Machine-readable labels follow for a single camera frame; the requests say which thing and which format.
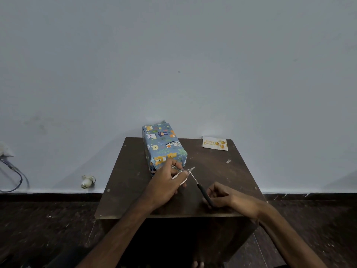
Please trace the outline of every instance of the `table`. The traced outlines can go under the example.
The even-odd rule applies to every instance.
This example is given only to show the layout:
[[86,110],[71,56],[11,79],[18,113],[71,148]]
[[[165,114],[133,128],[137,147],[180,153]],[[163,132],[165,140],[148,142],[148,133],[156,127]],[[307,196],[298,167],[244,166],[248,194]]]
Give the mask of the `table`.
[[[180,142],[188,153],[185,168],[195,166],[193,174],[204,187],[218,181],[265,201],[232,140],[227,140],[228,151],[202,148],[202,139]],[[142,138],[127,137],[123,143],[95,213],[105,232],[123,216],[151,179],[144,147]],[[230,208],[209,209],[189,177],[187,188],[180,188],[177,195],[144,221],[121,263],[222,263],[230,259],[256,227]]]

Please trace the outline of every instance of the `person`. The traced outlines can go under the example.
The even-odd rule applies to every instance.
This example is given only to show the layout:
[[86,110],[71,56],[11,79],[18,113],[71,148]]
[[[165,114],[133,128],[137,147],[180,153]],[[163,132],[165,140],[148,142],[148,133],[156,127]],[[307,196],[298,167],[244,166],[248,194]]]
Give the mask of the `person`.
[[[83,258],[76,266],[77,268],[117,266],[140,225],[151,212],[168,202],[177,193],[180,184],[187,178],[187,171],[182,171],[176,179],[172,180],[172,177],[179,173],[179,170],[172,166],[182,170],[181,163],[174,159],[167,159],[163,167],[155,173],[141,197]],[[217,207],[229,206],[243,216],[259,223],[290,267],[326,267],[272,205],[218,182],[207,189],[207,194]]]

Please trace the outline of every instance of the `table top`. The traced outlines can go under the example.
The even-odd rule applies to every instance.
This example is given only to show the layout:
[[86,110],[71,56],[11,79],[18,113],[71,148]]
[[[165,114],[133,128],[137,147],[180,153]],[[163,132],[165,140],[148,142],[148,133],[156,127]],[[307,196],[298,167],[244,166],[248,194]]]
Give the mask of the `table top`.
[[[202,148],[202,139],[180,139],[180,142],[188,153],[185,169],[195,166],[192,173],[203,187],[207,188],[217,181],[265,201],[232,140],[227,140],[228,151]],[[121,218],[143,192],[150,179],[142,138],[125,138],[95,218]],[[241,216],[230,208],[209,209],[202,202],[202,194],[194,179],[189,176],[186,183],[187,188],[180,188],[178,194],[149,217]]]

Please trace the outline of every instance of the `dark floor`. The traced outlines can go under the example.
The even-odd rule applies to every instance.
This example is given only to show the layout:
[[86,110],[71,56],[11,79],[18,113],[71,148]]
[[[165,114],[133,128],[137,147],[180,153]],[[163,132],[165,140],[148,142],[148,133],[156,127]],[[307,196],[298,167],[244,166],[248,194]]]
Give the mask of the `dark floor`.
[[[271,202],[328,267],[357,267],[357,200]],[[31,256],[39,267],[63,248],[91,246],[103,236],[95,223],[97,202],[0,202],[0,257],[19,267]],[[228,267],[284,264],[269,236],[258,228]]]

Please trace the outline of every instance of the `gift box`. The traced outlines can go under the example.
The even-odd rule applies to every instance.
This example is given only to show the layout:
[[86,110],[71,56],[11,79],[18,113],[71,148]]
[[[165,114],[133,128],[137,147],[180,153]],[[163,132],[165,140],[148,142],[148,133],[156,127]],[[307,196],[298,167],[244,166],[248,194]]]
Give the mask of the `gift box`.
[[182,147],[169,123],[158,123],[142,127],[145,155],[149,170],[154,174],[167,158],[175,159],[185,166],[187,152]]

